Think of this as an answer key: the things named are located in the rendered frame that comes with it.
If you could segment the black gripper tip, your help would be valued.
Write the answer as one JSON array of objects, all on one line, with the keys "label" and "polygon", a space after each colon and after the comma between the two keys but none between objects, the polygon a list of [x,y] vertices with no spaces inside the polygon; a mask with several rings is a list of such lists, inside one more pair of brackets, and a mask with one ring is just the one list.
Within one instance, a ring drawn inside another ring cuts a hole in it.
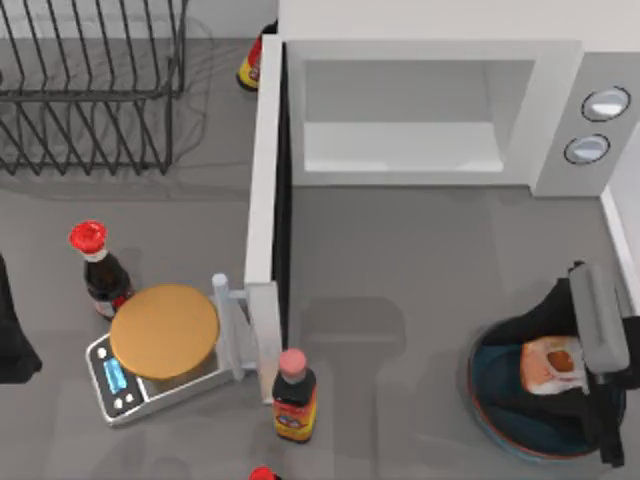
[{"label": "black gripper tip", "polygon": [[0,253],[0,385],[25,384],[42,366],[18,320],[6,263]]}]

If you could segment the large round microwave knob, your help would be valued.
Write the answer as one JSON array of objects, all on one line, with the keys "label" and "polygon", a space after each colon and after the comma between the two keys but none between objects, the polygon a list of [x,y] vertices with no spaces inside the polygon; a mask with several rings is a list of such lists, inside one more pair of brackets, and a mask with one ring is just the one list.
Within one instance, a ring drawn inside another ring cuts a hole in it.
[{"label": "large round microwave knob", "polygon": [[630,93],[619,86],[613,86],[589,94],[581,106],[582,116],[593,123],[603,123],[621,116],[631,104]]}]

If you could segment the toast slice with brown spot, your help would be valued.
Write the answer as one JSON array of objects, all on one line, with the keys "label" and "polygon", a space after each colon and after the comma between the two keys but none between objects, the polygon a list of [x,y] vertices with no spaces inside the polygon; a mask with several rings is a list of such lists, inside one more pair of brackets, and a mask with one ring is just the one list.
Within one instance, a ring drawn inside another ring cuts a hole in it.
[{"label": "toast slice with brown spot", "polygon": [[520,380],[528,393],[558,395],[578,389],[589,391],[583,351],[577,337],[545,336],[524,343]]}]

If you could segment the dark bottle with pink cap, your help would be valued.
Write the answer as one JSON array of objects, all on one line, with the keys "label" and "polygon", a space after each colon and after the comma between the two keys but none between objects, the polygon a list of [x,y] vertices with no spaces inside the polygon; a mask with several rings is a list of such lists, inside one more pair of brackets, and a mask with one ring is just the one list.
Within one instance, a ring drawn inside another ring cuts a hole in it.
[{"label": "dark bottle with pink cap", "polygon": [[296,443],[308,442],[317,415],[317,380],[304,352],[284,350],[272,388],[276,434]]}]

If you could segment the pale microwave oven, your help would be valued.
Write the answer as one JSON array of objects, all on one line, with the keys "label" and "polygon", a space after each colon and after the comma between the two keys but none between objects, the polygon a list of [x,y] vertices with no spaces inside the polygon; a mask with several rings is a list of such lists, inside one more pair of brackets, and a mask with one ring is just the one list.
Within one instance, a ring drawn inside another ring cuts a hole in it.
[{"label": "pale microwave oven", "polygon": [[[279,0],[294,181],[597,197],[640,122],[640,0]],[[581,113],[631,95],[618,118]],[[610,149],[573,165],[564,148]]]}]

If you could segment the blue bowl with red rim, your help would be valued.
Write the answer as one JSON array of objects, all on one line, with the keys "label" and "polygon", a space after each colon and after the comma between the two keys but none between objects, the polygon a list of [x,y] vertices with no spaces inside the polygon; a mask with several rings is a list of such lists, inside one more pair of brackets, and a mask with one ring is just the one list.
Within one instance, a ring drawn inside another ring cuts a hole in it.
[{"label": "blue bowl with red rim", "polygon": [[559,426],[489,405],[492,394],[526,392],[520,380],[523,344],[488,346],[478,339],[467,362],[467,396],[480,428],[501,448],[530,461],[569,462],[582,457],[585,438],[569,421]]}]

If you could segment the white microwave door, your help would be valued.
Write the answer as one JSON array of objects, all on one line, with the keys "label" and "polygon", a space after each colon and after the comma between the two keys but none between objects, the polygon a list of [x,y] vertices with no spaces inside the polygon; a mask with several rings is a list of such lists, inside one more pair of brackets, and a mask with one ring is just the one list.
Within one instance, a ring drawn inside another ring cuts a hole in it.
[{"label": "white microwave door", "polygon": [[288,62],[278,35],[263,37],[244,284],[257,345],[262,402],[289,337],[292,156]]}]

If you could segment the dark bottle with red cap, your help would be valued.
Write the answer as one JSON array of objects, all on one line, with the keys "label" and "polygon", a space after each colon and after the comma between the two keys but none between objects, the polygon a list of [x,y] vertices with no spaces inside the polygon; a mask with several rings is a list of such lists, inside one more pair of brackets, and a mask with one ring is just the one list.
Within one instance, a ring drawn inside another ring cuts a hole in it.
[{"label": "dark bottle with red cap", "polygon": [[84,259],[84,281],[97,313],[111,322],[134,288],[127,270],[108,250],[107,234],[101,222],[87,220],[72,228],[69,243]]}]

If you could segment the small round microwave knob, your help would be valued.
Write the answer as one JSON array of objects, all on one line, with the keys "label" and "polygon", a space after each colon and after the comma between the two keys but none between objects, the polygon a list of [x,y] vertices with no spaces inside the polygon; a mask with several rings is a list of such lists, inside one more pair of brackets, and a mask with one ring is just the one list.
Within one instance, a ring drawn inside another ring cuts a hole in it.
[{"label": "small round microwave knob", "polygon": [[573,165],[589,165],[603,159],[609,149],[606,136],[593,134],[571,140],[564,148],[564,158]]}]

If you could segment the dark bottle with yellow label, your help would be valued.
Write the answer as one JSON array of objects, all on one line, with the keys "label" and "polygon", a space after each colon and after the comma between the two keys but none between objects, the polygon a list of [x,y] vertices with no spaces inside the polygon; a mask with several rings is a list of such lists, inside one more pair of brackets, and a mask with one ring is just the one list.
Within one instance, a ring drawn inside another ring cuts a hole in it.
[{"label": "dark bottle with yellow label", "polygon": [[257,92],[259,89],[263,37],[278,32],[278,21],[266,25],[256,37],[248,54],[236,72],[236,80],[241,88]]}]

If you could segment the silver scale with golden plate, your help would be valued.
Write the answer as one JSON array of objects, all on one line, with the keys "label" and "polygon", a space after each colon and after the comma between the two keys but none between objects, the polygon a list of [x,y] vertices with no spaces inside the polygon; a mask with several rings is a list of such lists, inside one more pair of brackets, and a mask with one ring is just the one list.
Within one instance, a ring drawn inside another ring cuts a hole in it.
[{"label": "silver scale with golden plate", "polygon": [[140,420],[234,380],[216,352],[221,324],[198,289],[161,284],[136,293],[88,346],[88,370],[111,427]]}]

